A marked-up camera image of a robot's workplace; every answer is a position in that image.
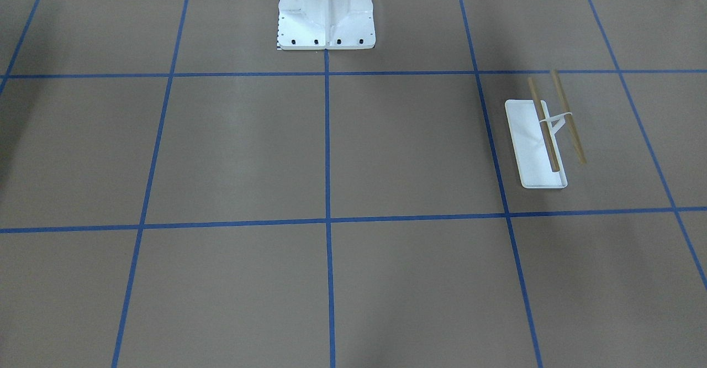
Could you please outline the white wooden towel rack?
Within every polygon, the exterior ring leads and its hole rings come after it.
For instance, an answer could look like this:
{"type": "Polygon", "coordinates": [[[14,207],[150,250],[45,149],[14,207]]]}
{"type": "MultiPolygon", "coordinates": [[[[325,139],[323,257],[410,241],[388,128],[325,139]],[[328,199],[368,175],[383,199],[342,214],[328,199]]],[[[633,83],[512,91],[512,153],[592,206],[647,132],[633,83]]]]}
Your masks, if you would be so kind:
{"type": "Polygon", "coordinates": [[[533,77],[527,84],[531,99],[507,99],[504,103],[520,183],[525,189],[563,189],[568,186],[557,134],[568,129],[572,146],[580,164],[587,156],[575,121],[575,115],[563,88],[557,69],[551,78],[562,111],[553,115],[533,77]]]}

